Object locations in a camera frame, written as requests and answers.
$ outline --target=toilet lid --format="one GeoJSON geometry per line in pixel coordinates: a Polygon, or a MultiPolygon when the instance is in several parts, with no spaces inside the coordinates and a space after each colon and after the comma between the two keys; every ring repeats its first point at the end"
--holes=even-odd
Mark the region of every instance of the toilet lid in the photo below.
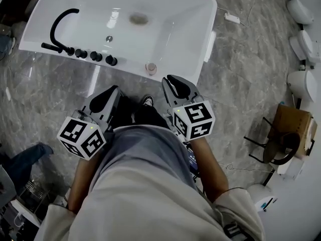
{"type": "Polygon", "coordinates": [[[313,45],[312,45],[312,40],[309,37],[308,33],[305,30],[301,31],[302,39],[305,44],[305,46],[308,48],[309,52],[313,52],[313,45]]]}
{"type": "Polygon", "coordinates": [[[315,102],[317,93],[317,81],[309,70],[306,71],[305,75],[305,89],[307,90],[310,99],[315,102]]]}

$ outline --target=white wall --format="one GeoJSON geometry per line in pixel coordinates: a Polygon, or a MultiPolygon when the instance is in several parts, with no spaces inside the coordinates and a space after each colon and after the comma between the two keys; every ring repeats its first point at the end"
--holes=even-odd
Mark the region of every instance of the white wall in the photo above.
{"type": "MultiPolygon", "coordinates": [[[[321,0],[300,1],[315,17],[304,29],[313,41],[321,42],[321,0]]],[[[318,82],[318,99],[302,101],[301,109],[310,111],[318,124],[315,144],[295,181],[275,174],[268,183],[278,197],[267,212],[260,213],[268,241],[310,241],[321,232],[321,65],[312,73],[318,82]]]]}

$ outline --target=gray marble floor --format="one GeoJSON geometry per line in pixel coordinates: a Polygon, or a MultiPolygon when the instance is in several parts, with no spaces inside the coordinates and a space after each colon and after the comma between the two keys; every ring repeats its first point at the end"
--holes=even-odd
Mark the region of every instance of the gray marble floor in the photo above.
{"type": "MultiPolygon", "coordinates": [[[[253,6],[249,27],[227,22],[224,11],[217,11],[214,23],[217,38],[198,82],[198,89],[210,101],[216,115],[213,132],[207,139],[222,164],[270,170],[270,166],[248,157],[254,147],[243,136],[263,141],[269,127],[262,117],[273,119],[281,101],[292,105],[286,76],[298,68],[299,61],[288,38],[299,28],[287,11],[286,2],[217,0],[219,7],[239,16],[246,25],[253,6]]],[[[12,27],[18,42],[25,25],[18,23],[12,27]]],[[[20,51],[18,45],[11,56],[0,62],[0,141],[4,150],[13,156],[39,141],[52,146],[55,154],[33,167],[33,177],[53,183],[59,190],[72,183],[77,158],[66,153],[56,134],[65,117],[87,97],[94,68],[89,63],[20,51]],[[6,87],[11,92],[11,101],[7,100],[6,87]]],[[[113,84],[135,99],[147,93],[153,95],[160,114],[167,115],[159,82],[101,67],[95,91],[113,84]]],[[[247,187],[267,176],[259,171],[224,170],[231,187],[247,187]]]]}

